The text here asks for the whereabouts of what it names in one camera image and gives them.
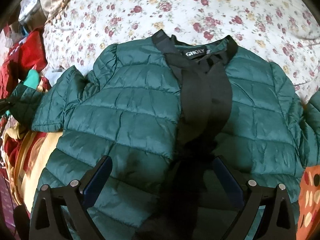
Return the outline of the red cream rose blanket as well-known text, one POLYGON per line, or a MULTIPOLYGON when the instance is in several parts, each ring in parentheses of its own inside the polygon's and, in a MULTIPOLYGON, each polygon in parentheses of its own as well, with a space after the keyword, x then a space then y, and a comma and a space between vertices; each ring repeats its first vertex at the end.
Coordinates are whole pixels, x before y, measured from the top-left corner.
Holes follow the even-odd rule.
POLYGON ((31 212, 37 185, 48 159, 62 132, 37 132, 21 124, 5 130, 2 157, 7 171, 10 192, 18 205, 31 212))

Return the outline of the teal green garment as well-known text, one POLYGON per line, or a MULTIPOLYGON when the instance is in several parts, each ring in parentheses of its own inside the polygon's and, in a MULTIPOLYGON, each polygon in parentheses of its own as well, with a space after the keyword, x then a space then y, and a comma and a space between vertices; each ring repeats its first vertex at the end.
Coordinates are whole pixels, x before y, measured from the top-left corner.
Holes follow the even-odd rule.
POLYGON ((39 73, 34 69, 29 70, 27 77, 23 81, 23 84, 29 88, 36 90, 39 83, 40 83, 39 73))

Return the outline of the white floral bed sheet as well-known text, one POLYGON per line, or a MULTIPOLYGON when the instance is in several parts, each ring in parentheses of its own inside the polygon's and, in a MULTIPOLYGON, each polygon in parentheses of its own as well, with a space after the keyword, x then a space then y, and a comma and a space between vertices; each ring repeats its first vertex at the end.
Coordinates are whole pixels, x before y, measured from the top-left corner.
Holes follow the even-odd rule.
POLYGON ((69 0, 44 27, 50 84, 76 66, 87 74, 109 45, 163 29, 191 45, 231 35, 280 65, 303 101, 319 90, 319 25, 302 0, 69 0))

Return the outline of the red garment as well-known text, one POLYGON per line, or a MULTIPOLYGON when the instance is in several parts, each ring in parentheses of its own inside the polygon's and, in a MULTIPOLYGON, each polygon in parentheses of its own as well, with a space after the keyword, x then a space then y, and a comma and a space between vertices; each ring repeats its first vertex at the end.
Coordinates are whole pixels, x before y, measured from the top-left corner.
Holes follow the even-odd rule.
POLYGON ((8 97, 20 80, 25 80, 29 70, 41 72, 47 66, 43 32, 44 27, 34 29, 24 41, 9 50, 1 64, 1 99, 8 97))

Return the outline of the dark green puffer jacket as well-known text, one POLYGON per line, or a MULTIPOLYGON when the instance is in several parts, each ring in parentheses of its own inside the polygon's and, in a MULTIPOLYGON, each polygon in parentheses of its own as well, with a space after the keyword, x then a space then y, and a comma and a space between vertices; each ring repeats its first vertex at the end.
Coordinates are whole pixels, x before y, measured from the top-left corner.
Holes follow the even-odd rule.
POLYGON ((285 72, 227 36, 191 46, 160 30, 108 46, 46 93, 20 83, 11 114, 61 132, 39 184, 113 168, 88 211, 106 239, 218 239, 237 215, 213 161, 260 186, 284 184, 298 221, 300 181, 319 164, 319 94, 303 105, 285 72))

